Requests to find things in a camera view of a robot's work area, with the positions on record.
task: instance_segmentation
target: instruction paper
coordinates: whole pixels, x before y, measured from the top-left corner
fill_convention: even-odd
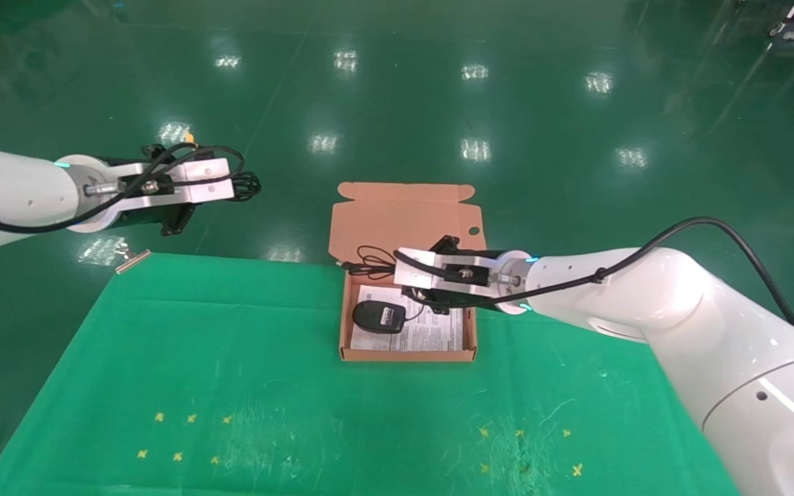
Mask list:
[[[406,323],[396,335],[369,333],[357,324],[351,333],[351,348],[376,351],[460,351],[463,346],[464,321],[461,310],[453,309],[449,315],[438,315],[400,294],[400,289],[381,286],[361,286],[359,302],[375,300],[392,302],[406,307]]]

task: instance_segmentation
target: small object on floor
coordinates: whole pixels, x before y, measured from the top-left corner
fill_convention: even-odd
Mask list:
[[[354,323],[367,332],[396,335],[403,330],[406,307],[392,302],[366,300],[354,307]]]
[[[135,254],[133,251],[130,251],[130,246],[126,242],[120,242],[119,246],[116,246],[116,254],[124,257],[124,263],[116,267],[116,273],[120,274],[127,272],[130,267],[133,267],[148,258],[152,252],[143,250],[139,252],[139,254]]]

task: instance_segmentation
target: cable clip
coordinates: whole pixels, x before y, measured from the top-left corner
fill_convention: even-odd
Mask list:
[[[606,277],[608,277],[605,274],[605,270],[606,270],[605,267],[599,267],[598,269],[596,269],[596,272],[593,273],[593,275],[590,277],[593,283],[595,283],[596,285],[602,284],[602,281],[605,280]]]

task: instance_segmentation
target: black cable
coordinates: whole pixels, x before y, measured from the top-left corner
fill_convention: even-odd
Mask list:
[[[411,289],[410,292],[412,293],[413,296],[416,295],[416,290],[415,289]],[[418,318],[419,315],[425,313],[425,308],[426,308],[426,305],[422,305],[422,309],[419,310],[417,314],[413,315],[410,318],[407,318],[405,322],[409,322],[410,320],[415,320],[416,318]]]
[[[379,251],[384,254],[385,257],[390,258],[390,261],[385,260],[378,255],[362,254],[362,250]],[[358,246],[357,258],[360,260],[359,263],[339,260],[336,264],[339,267],[342,267],[344,270],[347,270],[347,273],[351,274],[351,276],[367,276],[372,280],[385,279],[385,277],[393,274],[394,267],[397,267],[397,260],[394,260],[393,255],[389,254],[387,250],[383,250],[378,246]]]
[[[567,280],[566,282],[560,282],[557,285],[549,285],[544,286],[543,288],[532,289],[530,291],[524,291],[521,293],[516,293],[510,296],[501,296],[501,298],[492,298],[485,300],[483,302],[468,302],[467,304],[438,304],[438,302],[429,302],[424,301],[422,299],[416,298],[415,296],[409,296],[409,299],[412,299],[416,302],[421,302],[421,304],[429,305],[429,307],[437,307],[437,308],[472,308],[472,307],[479,307],[480,305],[490,305],[490,304],[499,304],[499,302],[511,302],[517,301],[521,299],[531,298],[532,296],[539,296],[546,293],[552,293],[555,291],[561,291],[563,289],[570,289],[576,288],[577,286],[582,285],[598,285],[601,283],[606,277],[612,276],[612,274],[617,273],[624,268],[631,266],[633,263],[639,261],[645,255],[648,255],[650,251],[661,245],[666,239],[673,236],[675,233],[678,233],[682,229],[686,229],[690,226],[694,226],[696,224],[709,224],[716,226],[717,228],[721,229],[725,234],[731,238],[732,241],[736,242],[740,249],[746,255],[747,260],[753,264],[756,272],[759,273],[759,277],[762,279],[762,282],[765,283],[766,288],[770,292],[772,298],[776,302],[777,306],[780,308],[782,314],[786,318],[786,321],[794,326],[794,313],[792,309],[788,306],[788,302],[785,301],[784,296],[780,293],[780,289],[777,288],[776,283],[774,283],[774,279],[768,273],[768,269],[765,268],[762,261],[759,260],[759,257],[753,251],[753,248],[744,241],[743,238],[737,232],[728,226],[728,224],[722,222],[722,220],[718,220],[715,217],[692,217],[690,219],[682,220],[680,223],[673,224],[669,228],[665,229],[663,232],[652,238],[651,241],[646,242],[642,248],[639,250],[634,251],[633,254],[624,258],[618,263],[615,263],[611,267],[600,267],[595,273],[590,274],[590,276],[580,277],[578,279]],[[406,263],[410,267],[415,267],[418,270],[422,270],[428,273],[433,273],[430,269],[437,268],[437,267],[430,267],[426,264],[415,260],[415,258],[410,258],[406,254],[403,254],[400,251],[394,251],[394,257],[397,260]]]
[[[215,152],[224,152],[226,154],[232,155],[234,158],[237,159],[237,167],[232,170],[232,172],[228,173],[226,176],[219,176],[218,178],[208,178],[208,179],[196,179],[194,181],[173,181],[173,182],[164,182],[168,186],[195,186],[195,185],[209,185],[209,183],[218,183],[220,181],[224,181],[226,179],[232,180],[232,189],[234,191],[234,197],[228,198],[227,201],[247,201],[251,200],[255,195],[258,195],[259,192],[262,191],[262,183],[259,182],[259,178],[256,177],[255,174],[252,172],[245,172],[243,168],[245,167],[245,160],[243,160],[243,155],[239,154],[236,150],[229,147],[223,147],[223,145],[209,145],[209,147],[199,147],[197,150],[185,154],[179,159],[173,161],[173,163],[168,163],[161,169],[157,170],[154,174],[154,178],[158,180],[166,180],[166,174],[170,172],[171,169],[174,167],[182,165],[186,163],[186,161],[190,161],[192,159],[200,158],[199,155],[205,156],[208,154],[212,154]]]
[[[410,318],[407,318],[406,320],[404,320],[404,322],[409,322],[410,320],[415,320],[415,318],[418,318],[418,316],[421,315],[422,313],[425,313],[425,306],[424,305],[422,305],[422,310],[419,310],[417,314],[413,315]]]

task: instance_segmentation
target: black cable bundle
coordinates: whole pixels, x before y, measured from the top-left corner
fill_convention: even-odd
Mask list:
[[[388,257],[389,260],[379,257],[378,255],[365,255],[362,250],[379,251]],[[353,263],[349,261],[339,260],[336,264],[347,270],[351,276],[367,276],[372,280],[385,279],[394,273],[394,268],[397,267],[397,260],[394,260],[393,255],[387,251],[382,250],[378,246],[360,245],[357,247],[357,258],[360,258],[360,263]]]

